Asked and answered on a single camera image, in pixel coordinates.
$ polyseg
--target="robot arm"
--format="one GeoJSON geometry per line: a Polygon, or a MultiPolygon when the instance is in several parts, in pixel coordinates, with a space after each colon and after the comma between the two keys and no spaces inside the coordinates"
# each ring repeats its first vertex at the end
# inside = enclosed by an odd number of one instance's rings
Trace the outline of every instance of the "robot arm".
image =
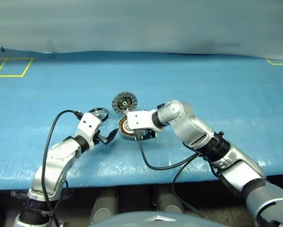
{"type": "Polygon", "coordinates": [[[170,100],[157,110],[128,112],[127,118],[132,130],[148,128],[159,132],[171,125],[187,148],[217,169],[218,178],[229,189],[243,195],[248,211],[259,226],[283,225],[283,189],[269,183],[250,157],[226,141],[223,132],[217,134],[195,116],[188,104],[170,100]]]}
{"type": "MultiPolygon", "coordinates": [[[[92,150],[99,141],[109,143],[116,135],[113,130],[107,138],[101,136],[101,120],[91,113],[85,113],[78,124],[75,137],[67,137],[63,142],[53,145],[47,155],[45,186],[52,207],[59,200],[67,172],[81,154],[92,150]]],[[[45,201],[41,184],[42,167],[37,170],[32,186],[21,213],[16,217],[13,227],[46,227],[52,213],[45,201]]]]}

